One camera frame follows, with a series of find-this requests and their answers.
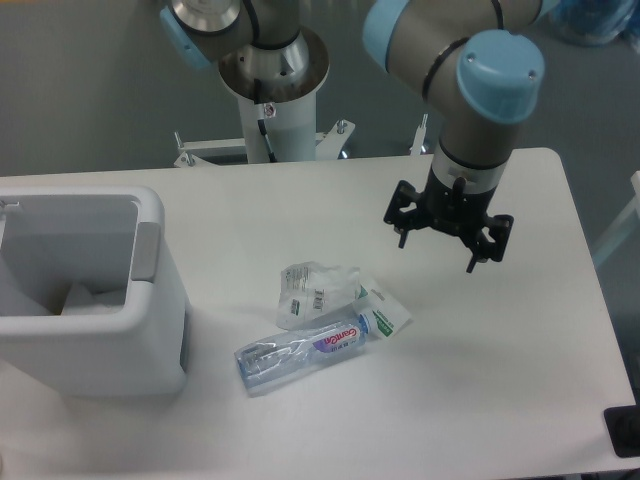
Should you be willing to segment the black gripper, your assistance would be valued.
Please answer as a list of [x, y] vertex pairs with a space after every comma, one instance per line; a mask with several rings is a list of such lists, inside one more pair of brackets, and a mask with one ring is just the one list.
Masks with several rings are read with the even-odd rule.
[[411, 231], [431, 228], [459, 238], [471, 251], [467, 273], [478, 263], [499, 263], [514, 224], [511, 215], [488, 214], [502, 174], [501, 166], [473, 169], [451, 159], [435, 159], [423, 192], [406, 180], [397, 184], [383, 220], [399, 235], [400, 249]]

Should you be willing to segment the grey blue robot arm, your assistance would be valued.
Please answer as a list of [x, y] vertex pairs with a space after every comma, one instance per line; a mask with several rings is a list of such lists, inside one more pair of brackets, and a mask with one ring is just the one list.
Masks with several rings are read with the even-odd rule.
[[[369, 56], [444, 119], [426, 186], [397, 185], [384, 220], [401, 238], [431, 228], [456, 237], [471, 263], [501, 261], [513, 226], [488, 207], [532, 114], [545, 73], [521, 30], [548, 1], [377, 1], [363, 26]], [[296, 1], [169, 1], [167, 36], [195, 69], [216, 65], [234, 94], [252, 163], [310, 161], [316, 94], [328, 51]]]

